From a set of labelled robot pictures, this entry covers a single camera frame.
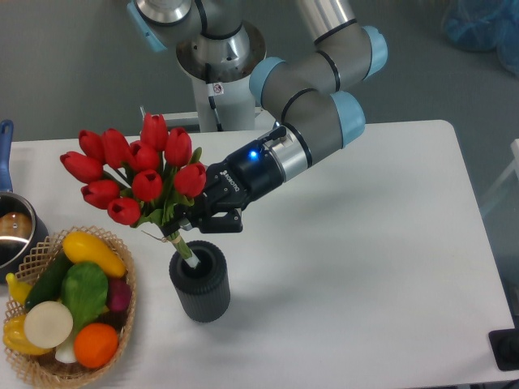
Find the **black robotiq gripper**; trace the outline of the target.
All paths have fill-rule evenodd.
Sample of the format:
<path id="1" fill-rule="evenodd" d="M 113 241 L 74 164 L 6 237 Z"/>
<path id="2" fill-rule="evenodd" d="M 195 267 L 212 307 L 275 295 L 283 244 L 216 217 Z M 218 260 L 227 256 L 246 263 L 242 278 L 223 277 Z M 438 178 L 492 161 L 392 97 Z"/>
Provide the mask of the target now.
<path id="1" fill-rule="evenodd" d="M 223 161 L 208 166 L 207 181 L 195 198 L 194 212 L 180 219 L 179 228 L 198 229 L 201 233 L 241 233 L 240 210 L 283 181 L 281 168 L 265 142 L 253 140 Z"/>

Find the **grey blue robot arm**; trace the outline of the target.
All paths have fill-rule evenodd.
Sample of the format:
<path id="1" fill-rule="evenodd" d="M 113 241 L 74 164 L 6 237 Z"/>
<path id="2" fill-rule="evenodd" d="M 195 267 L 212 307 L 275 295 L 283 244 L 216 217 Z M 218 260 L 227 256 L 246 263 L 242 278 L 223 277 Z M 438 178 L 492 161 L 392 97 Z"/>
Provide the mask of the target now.
<path id="1" fill-rule="evenodd" d="M 202 233 L 242 230 L 241 213 L 344 148 L 365 128 L 347 88 L 378 72 L 388 47 L 376 28 L 361 26 L 347 1 L 297 4 L 315 52 L 289 64 L 266 54 L 260 31 L 239 1 L 131 1 L 127 9 L 153 50 L 174 49 L 191 78 L 203 132 L 250 130 L 257 109 L 275 120 L 256 140 L 210 165 L 193 206 L 178 205 L 163 227 Z"/>

